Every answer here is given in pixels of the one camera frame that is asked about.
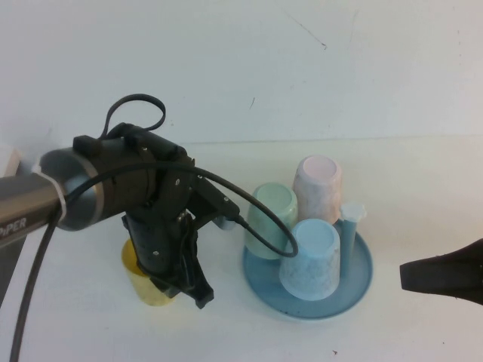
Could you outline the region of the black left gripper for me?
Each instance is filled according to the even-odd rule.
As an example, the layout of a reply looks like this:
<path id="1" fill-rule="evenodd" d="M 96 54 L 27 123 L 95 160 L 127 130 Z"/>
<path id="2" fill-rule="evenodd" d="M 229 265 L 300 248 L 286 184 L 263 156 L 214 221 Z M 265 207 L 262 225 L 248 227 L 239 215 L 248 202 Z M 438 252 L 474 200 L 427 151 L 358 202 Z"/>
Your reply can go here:
<path id="1" fill-rule="evenodd" d="M 139 268 L 169 299 L 180 291 L 199 309 L 214 299 L 214 290 L 197 260 L 197 232 L 188 203 L 192 177 L 176 176 L 159 186 L 145 204 L 122 217 Z"/>

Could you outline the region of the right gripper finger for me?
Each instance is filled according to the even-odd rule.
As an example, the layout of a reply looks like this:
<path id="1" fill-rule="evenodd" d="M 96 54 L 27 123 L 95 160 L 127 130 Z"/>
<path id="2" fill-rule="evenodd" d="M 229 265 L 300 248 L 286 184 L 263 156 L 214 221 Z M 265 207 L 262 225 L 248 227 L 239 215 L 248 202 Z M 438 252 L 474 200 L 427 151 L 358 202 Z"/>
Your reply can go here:
<path id="1" fill-rule="evenodd" d="M 399 266 L 403 290 L 464 300 L 482 299 L 482 240 L 441 256 Z"/>

